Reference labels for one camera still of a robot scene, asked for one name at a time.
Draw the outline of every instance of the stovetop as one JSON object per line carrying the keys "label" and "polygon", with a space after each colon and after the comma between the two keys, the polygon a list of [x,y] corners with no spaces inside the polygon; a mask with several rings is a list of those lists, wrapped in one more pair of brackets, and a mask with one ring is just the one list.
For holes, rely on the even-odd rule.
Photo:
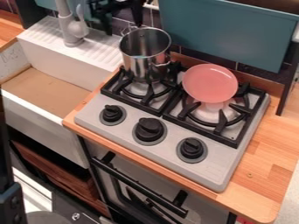
{"label": "stovetop", "polygon": [[[231,109],[238,111],[234,119],[228,119],[225,113],[219,112],[217,122],[199,119],[200,123],[197,123],[193,112],[200,102],[187,100],[179,85],[182,74],[163,84],[164,89],[170,90],[159,95],[157,98],[160,99],[151,97],[141,103],[144,98],[149,99],[147,93],[150,87],[144,94],[139,94],[142,97],[132,97],[123,93],[123,89],[134,92],[144,87],[130,88],[129,85],[134,83],[118,73],[75,116],[75,122],[220,193],[226,189],[268,107],[270,97],[248,84],[240,85],[236,100],[229,104]],[[120,82],[126,81],[128,85],[117,87]]]}

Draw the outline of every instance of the burner grate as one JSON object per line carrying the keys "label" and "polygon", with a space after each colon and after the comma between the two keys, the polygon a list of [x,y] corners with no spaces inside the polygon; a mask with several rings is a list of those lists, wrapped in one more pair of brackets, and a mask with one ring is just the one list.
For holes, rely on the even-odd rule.
{"label": "burner grate", "polygon": [[[183,70],[181,63],[174,62],[169,65],[169,72],[164,80],[161,80],[166,89],[155,94],[153,84],[149,83],[145,95],[133,94],[126,89],[129,85],[134,85],[134,79],[128,75],[122,66],[120,71],[109,80],[101,89],[101,93],[116,99],[117,101],[127,103],[128,105],[146,111],[154,116],[161,116],[166,107],[170,104],[171,99],[178,89],[177,75]],[[152,108],[150,103],[163,95],[168,95],[160,108]]]}
{"label": "burner grate", "polygon": [[[250,101],[248,98],[248,94],[258,95],[259,97],[257,102],[254,105],[254,108],[250,108]],[[240,106],[232,103],[229,105],[229,107],[237,111],[239,115],[236,118],[234,118],[232,121],[228,122],[225,113],[221,109],[219,111],[219,122],[212,123],[212,122],[202,121],[192,114],[192,111],[197,109],[201,105],[201,102],[193,102],[188,104],[187,98],[189,95],[184,91],[182,85],[180,84],[180,89],[177,91],[177,94],[174,97],[174,100],[171,103],[171,105],[167,108],[167,110],[163,114],[163,118],[169,122],[175,123],[188,130],[192,130],[194,132],[199,133],[200,135],[203,135],[205,137],[210,137],[215,141],[218,141],[220,143],[226,144],[230,147],[237,149],[242,138],[246,134],[246,131],[251,121],[254,119],[256,112],[261,106],[265,98],[265,95],[266,93],[264,91],[254,87],[250,87],[249,83],[244,83],[242,85],[239,85],[238,92],[236,93],[234,98],[242,98],[245,106]],[[183,109],[178,113],[177,116],[172,115],[171,111],[180,102],[182,103]],[[227,127],[239,123],[240,121],[245,121],[245,124],[242,127],[239,135],[235,139],[222,135],[223,131]]]}

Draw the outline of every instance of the pot handle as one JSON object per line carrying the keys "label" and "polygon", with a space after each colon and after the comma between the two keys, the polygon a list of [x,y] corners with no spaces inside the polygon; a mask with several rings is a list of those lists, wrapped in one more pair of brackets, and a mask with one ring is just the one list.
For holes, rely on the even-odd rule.
{"label": "pot handle", "polygon": [[168,53],[166,53],[165,55],[166,55],[166,58],[167,58],[168,62],[163,63],[163,64],[158,64],[158,65],[155,64],[154,62],[151,62],[151,65],[154,66],[154,67],[166,67],[166,66],[168,66],[171,63],[171,56]]}
{"label": "pot handle", "polygon": [[136,29],[138,29],[137,26],[135,26],[135,25],[129,25],[128,27],[124,28],[124,29],[121,31],[121,35],[122,35],[122,37],[124,37],[124,36],[126,36],[128,33],[132,32],[132,31],[134,31],[134,30],[136,30]]}

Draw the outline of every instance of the silver cooking pot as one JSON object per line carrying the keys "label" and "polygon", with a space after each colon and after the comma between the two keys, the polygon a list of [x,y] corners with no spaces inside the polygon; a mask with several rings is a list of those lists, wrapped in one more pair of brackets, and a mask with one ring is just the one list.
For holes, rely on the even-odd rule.
{"label": "silver cooking pot", "polygon": [[158,82],[170,64],[170,35],[156,28],[144,27],[122,37],[120,50],[125,70],[138,82]]}

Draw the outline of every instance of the oven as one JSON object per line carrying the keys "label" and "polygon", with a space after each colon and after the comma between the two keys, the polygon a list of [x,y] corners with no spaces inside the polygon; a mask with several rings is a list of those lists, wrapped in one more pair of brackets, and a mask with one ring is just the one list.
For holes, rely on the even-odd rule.
{"label": "oven", "polygon": [[228,212],[99,145],[86,146],[106,203],[132,223],[222,224]]}

